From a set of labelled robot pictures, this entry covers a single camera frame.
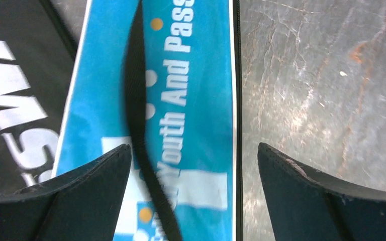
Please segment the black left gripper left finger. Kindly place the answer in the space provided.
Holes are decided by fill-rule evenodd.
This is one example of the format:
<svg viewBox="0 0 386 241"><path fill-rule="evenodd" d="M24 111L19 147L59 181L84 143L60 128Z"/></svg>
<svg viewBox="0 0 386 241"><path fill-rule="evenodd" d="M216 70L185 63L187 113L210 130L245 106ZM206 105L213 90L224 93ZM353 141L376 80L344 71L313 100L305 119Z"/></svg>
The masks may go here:
<svg viewBox="0 0 386 241"><path fill-rule="evenodd" d="M40 184L0 195L0 240L112 240L131 167L131 147Z"/></svg>

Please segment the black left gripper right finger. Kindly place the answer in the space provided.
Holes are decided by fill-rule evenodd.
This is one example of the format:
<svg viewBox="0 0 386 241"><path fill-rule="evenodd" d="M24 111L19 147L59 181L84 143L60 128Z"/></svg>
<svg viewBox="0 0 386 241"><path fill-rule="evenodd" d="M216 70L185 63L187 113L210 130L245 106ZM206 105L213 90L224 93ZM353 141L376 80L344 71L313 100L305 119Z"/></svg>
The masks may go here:
<svg viewBox="0 0 386 241"><path fill-rule="evenodd" d="M386 192L303 164L266 143L258 167L276 240L386 240Z"/></svg>

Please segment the blue Sport racket cover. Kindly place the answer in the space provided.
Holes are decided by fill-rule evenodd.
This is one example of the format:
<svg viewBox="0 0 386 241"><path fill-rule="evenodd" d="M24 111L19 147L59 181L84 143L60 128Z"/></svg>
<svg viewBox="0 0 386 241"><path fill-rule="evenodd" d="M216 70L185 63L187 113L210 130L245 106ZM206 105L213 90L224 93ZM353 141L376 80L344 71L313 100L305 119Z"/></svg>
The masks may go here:
<svg viewBox="0 0 386 241"><path fill-rule="evenodd" d="M131 143L124 64L138 1L87 1L52 176ZM235 1L142 1L146 142L184 240L241 240Z"/></svg>

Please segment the black Crossway racket cover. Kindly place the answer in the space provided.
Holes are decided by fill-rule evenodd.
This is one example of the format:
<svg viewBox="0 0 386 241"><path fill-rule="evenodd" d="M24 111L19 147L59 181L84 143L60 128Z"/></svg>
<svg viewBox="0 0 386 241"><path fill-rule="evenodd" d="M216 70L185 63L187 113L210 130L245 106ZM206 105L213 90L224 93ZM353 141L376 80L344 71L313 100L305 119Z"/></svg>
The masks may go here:
<svg viewBox="0 0 386 241"><path fill-rule="evenodd" d="M0 1L0 194L50 178L75 54L51 1Z"/></svg>

